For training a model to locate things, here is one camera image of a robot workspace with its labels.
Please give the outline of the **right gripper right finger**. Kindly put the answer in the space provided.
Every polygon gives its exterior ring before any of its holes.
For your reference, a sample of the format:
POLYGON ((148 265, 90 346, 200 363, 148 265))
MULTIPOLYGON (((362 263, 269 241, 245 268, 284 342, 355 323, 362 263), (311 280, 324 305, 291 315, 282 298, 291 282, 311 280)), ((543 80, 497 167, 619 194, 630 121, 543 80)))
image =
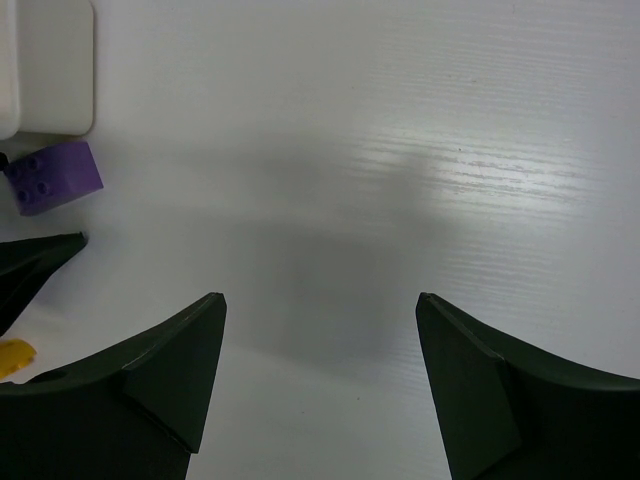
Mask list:
POLYGON ((432 293, 416 320, 452 478, 638 478, 638 380, 546 352, 432 293))

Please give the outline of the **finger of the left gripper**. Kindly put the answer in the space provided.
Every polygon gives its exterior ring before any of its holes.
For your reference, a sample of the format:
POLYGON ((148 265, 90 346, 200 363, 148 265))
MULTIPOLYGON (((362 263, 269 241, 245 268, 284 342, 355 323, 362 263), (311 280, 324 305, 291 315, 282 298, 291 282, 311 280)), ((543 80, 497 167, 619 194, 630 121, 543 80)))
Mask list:
POLYGON ((88 243, 82 232, 1 243, 1 334, 47 280, 88 243))

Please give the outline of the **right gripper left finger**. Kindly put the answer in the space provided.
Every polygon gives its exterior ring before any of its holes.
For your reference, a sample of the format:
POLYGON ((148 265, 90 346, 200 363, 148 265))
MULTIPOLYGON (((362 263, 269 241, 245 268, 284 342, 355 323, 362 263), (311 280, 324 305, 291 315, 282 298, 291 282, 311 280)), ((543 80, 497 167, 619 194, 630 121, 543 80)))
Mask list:
POLYGON ((79 361, 1 385, 4 479, 183 479, 201 446, 227 305, 209 293, 79 361))

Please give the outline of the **purple lego brick lone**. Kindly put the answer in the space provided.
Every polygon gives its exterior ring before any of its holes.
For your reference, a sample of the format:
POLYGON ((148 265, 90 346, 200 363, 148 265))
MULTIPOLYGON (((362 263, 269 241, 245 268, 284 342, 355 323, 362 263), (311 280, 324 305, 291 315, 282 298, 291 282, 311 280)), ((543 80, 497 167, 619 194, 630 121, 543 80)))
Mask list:
POLYGON ((8 162, 2 173, 22 216, 53 210, 104 188, 86 141, 42 148, 8 162))

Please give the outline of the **yellow lego brick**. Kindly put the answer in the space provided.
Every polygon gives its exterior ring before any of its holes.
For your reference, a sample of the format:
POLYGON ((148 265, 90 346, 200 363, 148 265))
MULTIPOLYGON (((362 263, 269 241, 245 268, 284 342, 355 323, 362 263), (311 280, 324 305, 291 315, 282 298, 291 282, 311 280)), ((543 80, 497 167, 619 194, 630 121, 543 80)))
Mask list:
POLYGON ((21 339, 2 340, 0 343, 0 379, 29 366, 37 351, 21 339))

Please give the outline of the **white three-compartment tray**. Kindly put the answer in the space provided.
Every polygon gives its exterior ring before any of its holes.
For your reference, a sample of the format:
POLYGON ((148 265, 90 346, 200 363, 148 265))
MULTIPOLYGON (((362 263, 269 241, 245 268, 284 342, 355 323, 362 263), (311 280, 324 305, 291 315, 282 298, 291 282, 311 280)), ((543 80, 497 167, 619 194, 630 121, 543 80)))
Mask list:
POLYGON ((80 136, 94 120, 89 1, 1 3, 1 138, 80 136))

